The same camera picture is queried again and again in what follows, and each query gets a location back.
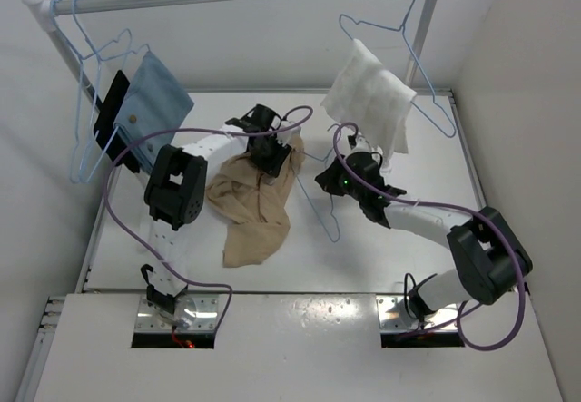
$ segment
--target brown cloth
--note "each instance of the brown cloth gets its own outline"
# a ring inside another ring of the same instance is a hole
[[[273,184],[244,153],[224,162],[206,187],[206,200],[233,221],[224,245],[225,268],[261,264],[276,252],[291,228],[284,204],[305,159],[299,135],[290,139],[293,150]]]

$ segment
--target white towel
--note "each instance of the white towel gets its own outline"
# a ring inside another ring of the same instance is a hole
[[[406,118],[416,95],[354,39],[351,58],[321,105],[338,123],[356,123],[388,164],[393,152],[408,153]]]

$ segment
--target white pipe connector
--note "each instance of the white pipe connector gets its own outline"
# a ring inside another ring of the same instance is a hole
[[[45,32],[53,32],[56,27],[51,20],[51,2],[50,0],[22,0],[28,6],[34,19]]]

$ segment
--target blue cloth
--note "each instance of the blue cloth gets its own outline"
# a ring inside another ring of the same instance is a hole
[[[149,51],[129,85],[114,124],[119,126],[119,136],[128,145],[152,132],[179,128],[192,107],[190,95]],[[159,150],[172,139],[172,133],[163,134],[132,149],[145,172],[152,172]]]

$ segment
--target white wall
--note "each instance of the white wall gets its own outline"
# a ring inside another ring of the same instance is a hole
[[[74,289],[99,201],[68,181],[74,78],[20,0],[0,0],[0,401],[49,295]]]
[[[410,0],[246,0],[84,15],[98,42],[130,26],[186,86],[329,87],[350,40],[337,24],[347,12],[398,25]],[[422,61],[436,85],[449,87],[493,0],[440,0]],[[413,38],[423,0],[409,20]],[[398,34],[360,26],[357,36],[403,77],[407,50]],[[133,73],[134,66],[129,68]]]
[[[532,300],[569,401],[581,395],[580,44],[581,0],[496,0],[455,90],[488,201],[535,264]]]

